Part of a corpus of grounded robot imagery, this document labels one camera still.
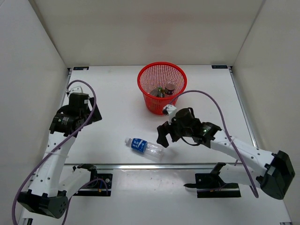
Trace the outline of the clear bottle blue label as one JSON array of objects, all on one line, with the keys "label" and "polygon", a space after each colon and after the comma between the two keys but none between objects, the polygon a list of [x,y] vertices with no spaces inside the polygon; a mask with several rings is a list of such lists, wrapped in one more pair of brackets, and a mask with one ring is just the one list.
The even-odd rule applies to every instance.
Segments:
[{"label": "clear bottle blue label", "polygon": [[125,145],[129,147],[134,153],[143,156],[152,161],[161,161],[164,155],[164,148],[148,142],[140,138],[126,138]]}]

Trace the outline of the green plastic bottle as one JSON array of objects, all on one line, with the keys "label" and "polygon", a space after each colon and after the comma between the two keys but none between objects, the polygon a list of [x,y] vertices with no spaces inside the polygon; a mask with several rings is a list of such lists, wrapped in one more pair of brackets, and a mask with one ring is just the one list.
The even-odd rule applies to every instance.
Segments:
[{"label": "green plastic bottle", "polygon": [[159,98],[164,98],[165,97],[165,92],[164,92],[163,88],[157,87],[157,97],[159,97]]}]

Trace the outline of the clear bottle green label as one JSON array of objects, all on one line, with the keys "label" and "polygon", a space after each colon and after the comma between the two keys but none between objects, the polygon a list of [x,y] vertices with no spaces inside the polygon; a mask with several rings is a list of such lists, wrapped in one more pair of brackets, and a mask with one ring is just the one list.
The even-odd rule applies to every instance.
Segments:
[{"label": "clear bottle green label", "polygon": [[152,84],[146,84],[144,90],[154,97],[157,97],[159,93],[158,88],[154,87]]}]

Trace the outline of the small bottle black label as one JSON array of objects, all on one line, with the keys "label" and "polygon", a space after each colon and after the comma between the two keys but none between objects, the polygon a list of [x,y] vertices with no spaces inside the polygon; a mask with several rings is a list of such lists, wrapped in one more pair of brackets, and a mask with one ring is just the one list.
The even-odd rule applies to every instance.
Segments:
[{"label": "small bottle black label", "polygon": [[174,80],[174,79],[166,80],[165,90],[164,90],[164,93],[165,93],[166,97],[172,96],[174,94],[174,91],[176,89],[176,85],[177,85],[176,80]]}]

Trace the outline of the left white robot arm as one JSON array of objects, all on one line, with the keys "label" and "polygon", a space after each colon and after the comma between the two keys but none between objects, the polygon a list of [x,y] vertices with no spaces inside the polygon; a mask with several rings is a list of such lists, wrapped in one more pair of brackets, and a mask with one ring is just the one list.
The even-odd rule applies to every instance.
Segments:
[{"label": "left white robot arm", "polygon": [[60,181],[60,176],[78,133],[83,127],[101,119],[94,97],[85,93],[69,94],[68,104],[57,111],[51,122],[43,162],[35,170],[28,190],[18,194],[17,202],[29,212],[58,219],[81,186],[96,186],[98,176],[91,164],[76,167],[63,181]]}]

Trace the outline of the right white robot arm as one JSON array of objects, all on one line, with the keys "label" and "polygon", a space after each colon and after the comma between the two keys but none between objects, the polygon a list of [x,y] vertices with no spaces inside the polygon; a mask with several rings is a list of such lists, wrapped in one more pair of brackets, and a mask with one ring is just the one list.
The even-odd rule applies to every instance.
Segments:
[{"label": "right white robot arm", "polygon": [[211,123],[201,122],[195,117],[191,107],[178,110],[173,105],[166,105],[163,114],[168,121],[157,127],[157,143],[168,147],[166,138],[172,142],[192,138],[193,146],[203,145],[220,151],[240,161],[244,168],[226,163],[217,163],[210,172],[210,181],[215,187],[227,183],[245,184],[260,188],[268,196],[282,200],[295,177],[290,157],[283,151],[273,153],[233,139],[225,129]]}]

